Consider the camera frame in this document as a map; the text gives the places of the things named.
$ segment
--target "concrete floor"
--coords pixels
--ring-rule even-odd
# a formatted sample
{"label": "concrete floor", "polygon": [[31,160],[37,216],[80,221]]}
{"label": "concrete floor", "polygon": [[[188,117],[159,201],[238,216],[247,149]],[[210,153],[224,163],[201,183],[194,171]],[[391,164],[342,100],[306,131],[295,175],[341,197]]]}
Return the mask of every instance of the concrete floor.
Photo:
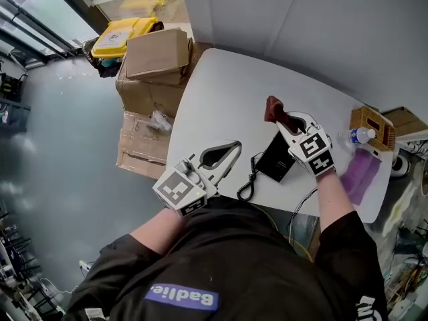
{"label": "concrete floor", "polygon": [[[0,138],[0,196],[32,238],[41,277],[71,291],[83,279],[79,260],[94,261],[163,205],[154,180],[115,166],[123,110],[114,78],[99,78],[85,58],[58,60],[29,72],[23,102],[27,133]],[[285,233],[291,213],[268,210]],[[305,246],[315,220],[294,221]]]}

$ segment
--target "yellow lid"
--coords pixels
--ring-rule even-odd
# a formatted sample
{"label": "yellow lid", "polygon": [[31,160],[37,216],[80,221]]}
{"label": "yellow lid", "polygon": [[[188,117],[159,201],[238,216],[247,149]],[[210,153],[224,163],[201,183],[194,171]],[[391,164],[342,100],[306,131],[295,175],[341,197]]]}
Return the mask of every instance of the yellow lid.
{"label": "yellow lid", "polygon": [[157,18],[127,18],[111,21],[92,47],[92,56],[95,58],[123,57],[126,52],[126,41],[148,33],[157,22]]}

